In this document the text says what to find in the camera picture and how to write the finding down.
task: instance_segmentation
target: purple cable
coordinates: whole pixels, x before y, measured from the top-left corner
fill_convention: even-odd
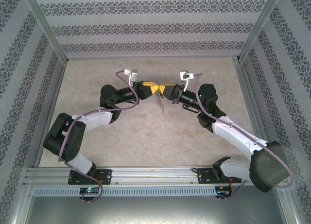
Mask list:
[[[232,197],[234,197],[236,194],[238,194],[241,191],[241,188],[247,183],[247,180],[244,180],[244,182],[239,186],[239,188],[228,198],[226,198],[226,200],[230,200]]]
[[[226,122],[226,121],[223,121],[223,120],[220,120],[219,118],[215,117],[215,116],[212,116],[210,115],[203,107],[201,101],[200,101],[200,97],[199,97],[199,78],[200,76],[202,76],[202,73],[199,73],[199,74],[195,74],[194,75],[195,77],[197,77],[195,79],[195,96],[196,96],[196,99],[199,103],[199,106],[200,108],[202,109],[202,111],[208,115],[210,118],[216,120],[216,121],[219,121],[223,124],[226,124],[228,126],[231,126],[230,123]],[[271,154],[285,169],[286,171],[288,172],[290,178],[291,178],[291,181],[289,184],[287,185],[284,185],[284,186],[276,186],[276,188],[281,188],[281,189],[287,189],[289,187],[291,187],[294,182],[295,182],[295,177],[293,175],[293,173],[291,172],[291,169],[289,169],[289,167],[286,165],[285,162],[282,161],[282,159],[280,159],[275,153],[273,153],[271,150],[267,149],[264,145],[262,145],[261,143],[257,142],[254,138],[252,138],[251,136],[249,136],[247,133],[245,133],[243,130],[241,130],[240,128],[238,128],[237,126],[235,125],[232,125],[232,128],[236,129],[237,131],[239,131],[241,134],[243,134],[245,137],[247,137],[248,139],[250,139],[254,144],[260,146],[261,148],[263,148],[265,151],[267,151],[269,154]],[[234,195],[242,188],[242,186],[247,182],[247,180],[245,180],[243,182],[243,184],[238,188],[238,190],[234,193]]]
[[[127,83],[126,80],[124,80],[123,78],[121,78],[121,77],[119,76],[119,73],[123,73],[123,72],[124,72],[124,70],[121,70],[121,71],[116,72],[116,76],[117,76],[121,81],[123,81],[123,82],[131,89],[131,91],[134,93],[135,99],[136,99],[136,100],[135,100],[135,103],[134,103],[132,106],[130,106],[130,107],[125,107],[125,108],[99,109],[99,110],[96,109],[96,110],[93,110],[93,111],[86,112],[86,113],[84,113],[83,115],[80,115],[79,117],[77,117],[77,118],[71,123],[71,125],[69,126],[69,129],[68,129],[67,134],[66,134],[66,136],[65,136],[65,138],[64,138],[62,147],[61,147],[61,149],[60,149],[60,151],[59,151],[58,162],[63,161],[63,160],[62,160],[62,155],[63,155],[63,152],[64,152],[64,150],[65,150],[65,145],[66,145],[66,142],[67,142],[69,133],[71,132],[71,130],[72,130],[74,124],[75,124],[79,119],[81,119],[83,116],[87,116],[87,115],[89,115],[89,114],[96,113],[96,112],[108,112],[108,111],[123,111],[123,110],[129,110],[129,109],[134,108],[134,107],[138,104],[139,99],[138,99],[138,95],[137,95],[137,93],[135,92],[135,90],[130,86],[130,84]],[[86,178],[92,179],[92,180],[94,180],[95,182],[97,182],[97,183],[99,184],[99,187],[100,187],[100,189],[101,189],[99,195],[96,196],[93,200],[91,200],[91,201],[86,201],[86,202],[90,203],[90,202],[93,202],[93,201],[96,201],[97,199],[99,199],[100,196],[101,196],[102,193],[103,193],[103,185],[102,185],[102,183],[101,183],[99,180],[97,180],[97,179],[95,179],[95,178],[93,178],[93,177],[91,177],[91,176],[89,176],[89,175],[87,175],[87,174],[84,174],[84,173],[80,172],[79,170],[73,168],[69,163],[67,163],[67,162],[65,162],[65,161],[64,161],[64,163],[65,163],[67,166],[69,166],[70,168],[72,168],[74,171],[76,171],[77,173],[79,173],[80,175],[83,175],[83,176],[86,177]]]

